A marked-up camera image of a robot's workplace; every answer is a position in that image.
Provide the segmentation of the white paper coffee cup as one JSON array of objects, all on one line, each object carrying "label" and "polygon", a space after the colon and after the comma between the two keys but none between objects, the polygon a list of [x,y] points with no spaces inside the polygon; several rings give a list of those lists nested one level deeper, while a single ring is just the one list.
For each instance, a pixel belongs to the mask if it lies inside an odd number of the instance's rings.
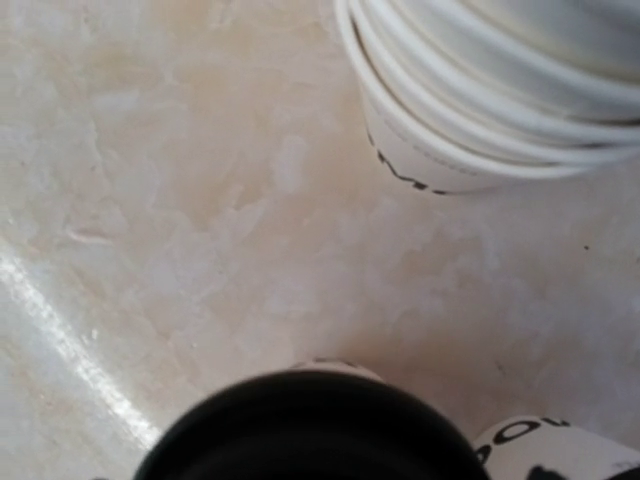
[{"label": "white paper coffee cup", "polygon": [[637,479],[639,452],[570,423],[518,416],[474,442],[492,479]]},{"label": "white paper coffee cup", "polygon": [[373,371],[350,361],[334,358],[315,358],[309,361],[299,362],[291,367],[292,371],[331,372],[343,375],[351,375],[366,378],[371,381],[384,383],[384,379]]}]

